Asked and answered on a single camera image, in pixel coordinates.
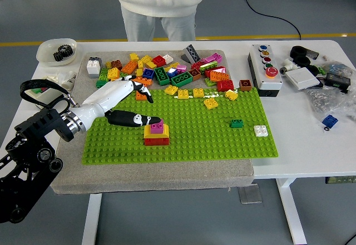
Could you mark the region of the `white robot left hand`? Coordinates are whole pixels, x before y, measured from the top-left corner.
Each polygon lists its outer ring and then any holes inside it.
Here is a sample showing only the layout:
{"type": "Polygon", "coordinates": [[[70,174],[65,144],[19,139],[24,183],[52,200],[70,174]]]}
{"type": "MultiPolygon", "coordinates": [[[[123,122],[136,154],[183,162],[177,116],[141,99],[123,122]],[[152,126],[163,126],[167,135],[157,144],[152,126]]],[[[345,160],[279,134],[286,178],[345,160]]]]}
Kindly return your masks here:
{"type": "Polygon", "coordinates": [[[113,107],[128,97],[133,91],[140,92],[146,96],[148,102],[153,102],[149,90],[143,84],[133,81],[132,78],[133,76],[127,76],[110,81],[90,95],[80,107],[71,108],[71,112],[75,115],[80,130],[89,130],[94,120],[100,117],[106,117],[110,124],[124,127],[141,127],[160,123],[161,118],[159,117],[112,110],[113,107]]]}

